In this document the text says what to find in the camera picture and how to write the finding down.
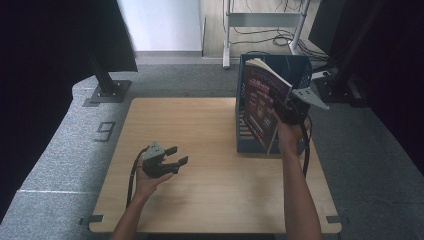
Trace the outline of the blue plastic file rack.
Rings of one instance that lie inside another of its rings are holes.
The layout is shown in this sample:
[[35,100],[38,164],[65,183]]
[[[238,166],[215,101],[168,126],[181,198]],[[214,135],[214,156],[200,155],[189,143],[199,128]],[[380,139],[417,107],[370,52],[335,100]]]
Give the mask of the blue plastic file rack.
[[[312,66],[309,59],[305,56],[260,54],[243,54],[240,56],[235,107],[237,151],[239,153],[266,154],[261,144],[254,138],[243,121],[245,104],[243,67],[246,60],[253,58],[262,59],[276,73],[292,85],[292,90],[309,88],[312,77]],[[275,154],[278,151],[278,142],[279,139],[276,132],[270,152],[271,154]]]

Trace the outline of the dark curtain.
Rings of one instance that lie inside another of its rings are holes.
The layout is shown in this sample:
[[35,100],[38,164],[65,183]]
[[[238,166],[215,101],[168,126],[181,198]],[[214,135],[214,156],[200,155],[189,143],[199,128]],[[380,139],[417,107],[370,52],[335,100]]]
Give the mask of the dark curtain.
[[367,106],[424,174],[424,0],[386,0],[360,73]]
[[136,68],[117,0],[0,0],[0,223],[95,65]]

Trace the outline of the purple magazine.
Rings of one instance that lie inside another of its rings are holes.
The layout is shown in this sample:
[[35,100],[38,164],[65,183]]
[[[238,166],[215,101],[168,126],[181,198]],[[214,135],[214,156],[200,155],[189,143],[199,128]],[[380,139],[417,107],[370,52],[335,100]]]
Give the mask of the purple magazine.
[[277,119],[273,115],[274,95],[287,94],[292,85],[260,58],[245,61],[243,82],[243,121],[264,152],[269,154],[277,132]]

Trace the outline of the person's left hand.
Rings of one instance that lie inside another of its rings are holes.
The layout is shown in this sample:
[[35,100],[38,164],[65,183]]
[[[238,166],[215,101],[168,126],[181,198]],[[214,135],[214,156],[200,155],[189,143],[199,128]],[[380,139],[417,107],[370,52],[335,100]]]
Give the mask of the person's left hand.
[[146,201],[157,189],[157,187],[173,177],[172,173],[165,174],[159,178],[149,177],[142,169],[143,158],[138,159],[136,166],[136,191],[134,199]]

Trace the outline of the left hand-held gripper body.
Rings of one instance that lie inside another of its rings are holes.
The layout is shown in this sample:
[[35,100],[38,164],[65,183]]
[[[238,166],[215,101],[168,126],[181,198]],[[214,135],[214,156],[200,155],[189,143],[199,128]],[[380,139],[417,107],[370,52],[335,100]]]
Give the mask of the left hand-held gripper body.
[[153,141],[142,154],[144,173],[151,178],[159,178],[172,173],[173,167],[163,163],[166,156],[168,156],[167,151],[157,141]]

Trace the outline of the person's right hand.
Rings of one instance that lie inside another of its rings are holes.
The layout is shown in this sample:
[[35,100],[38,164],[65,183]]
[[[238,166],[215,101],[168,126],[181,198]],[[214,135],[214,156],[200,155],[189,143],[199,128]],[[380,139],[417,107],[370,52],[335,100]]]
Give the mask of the person's right hand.
[[288,125],[281,121],[278,114],[273,112],[277,119],[277,129],[279,138],[279,148],[281,153],[286,155],[298,154],[298,143],[303,138],[303,132],[300,125]]

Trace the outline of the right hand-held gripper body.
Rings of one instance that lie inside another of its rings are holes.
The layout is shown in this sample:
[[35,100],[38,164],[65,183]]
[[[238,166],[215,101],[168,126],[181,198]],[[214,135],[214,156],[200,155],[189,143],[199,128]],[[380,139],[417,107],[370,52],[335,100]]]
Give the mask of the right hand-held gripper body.
[[285,95],[275,94],[274,98],[283,103],[282,108],[274,109],[275,112],[282,122],[289,125],[303,123],[311,106],[330,109],[310,88],[293,89]]

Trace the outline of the black post with base plate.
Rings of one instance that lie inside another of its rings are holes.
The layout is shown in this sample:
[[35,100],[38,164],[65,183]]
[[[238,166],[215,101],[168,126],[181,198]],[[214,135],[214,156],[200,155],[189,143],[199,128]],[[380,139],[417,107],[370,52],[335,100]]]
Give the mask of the black post with base plate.
[[98,106],[101,103],[122,103],[131,86],[131,81],[113,80],[101,66],[95,55],[89,56],[89,64],[98,81],[98,85],[91,97],[85,100],[84,105]]

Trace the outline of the white metal stand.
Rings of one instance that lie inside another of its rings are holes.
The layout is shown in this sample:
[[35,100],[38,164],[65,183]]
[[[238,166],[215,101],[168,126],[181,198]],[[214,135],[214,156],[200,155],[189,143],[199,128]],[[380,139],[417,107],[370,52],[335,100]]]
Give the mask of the white metal stand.
[[292,55],[298,55],[298,43],[307,17],[311,0],[301,0],[299,12],[289,13],[236,13],[231,11],[232,0],[224,0],[223,3],[223,26],[225,38],[223,47],[222,66],[229,69],[230,63],[230,28],[231,27],[281,27],[295,30],[288,47]]

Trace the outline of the black post with dark base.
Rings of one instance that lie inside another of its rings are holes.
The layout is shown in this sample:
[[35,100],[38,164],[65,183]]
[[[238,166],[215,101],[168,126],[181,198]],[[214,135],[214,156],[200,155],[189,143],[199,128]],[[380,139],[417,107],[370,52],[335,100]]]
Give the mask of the black post with dark base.
[[360,65],[370,47],[371,31],[386,0],[322,0],[309,40],[329,57],[319,71],[329,76],[317,81],[321,98],[328,103],[366,107],[366,81]]

